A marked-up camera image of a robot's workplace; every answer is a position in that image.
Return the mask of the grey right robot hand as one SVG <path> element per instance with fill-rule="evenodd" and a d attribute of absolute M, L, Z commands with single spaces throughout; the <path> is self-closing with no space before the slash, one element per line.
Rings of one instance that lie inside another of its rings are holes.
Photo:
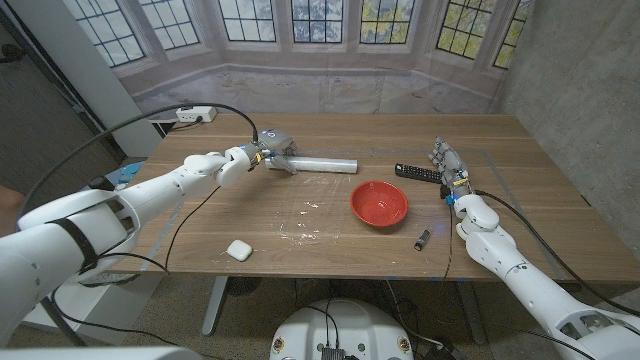
<path fill-rule="evenodd" d="M 460 197 L 473 193 L 467 165 L 440 136 L 436 137 L 435 147 L 428 157 L 440 173 L 442 184 L 449 189 L 448 197 L 451 204 Z"/>

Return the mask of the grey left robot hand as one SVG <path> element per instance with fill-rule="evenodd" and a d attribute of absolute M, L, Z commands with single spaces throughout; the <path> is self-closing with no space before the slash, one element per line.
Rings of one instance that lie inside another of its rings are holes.
<path fill-rule="evenodd" d="M 257 139 L 242 146 L 250 159 L 250 168 L 266 160 L 275 169 L 286 170 L 296 174 L 297 170 L 289 162 L 289 158 L 297 155 L 297 144 L 286 132 L 278 129 L 267 129 L 257 134 Z"/>

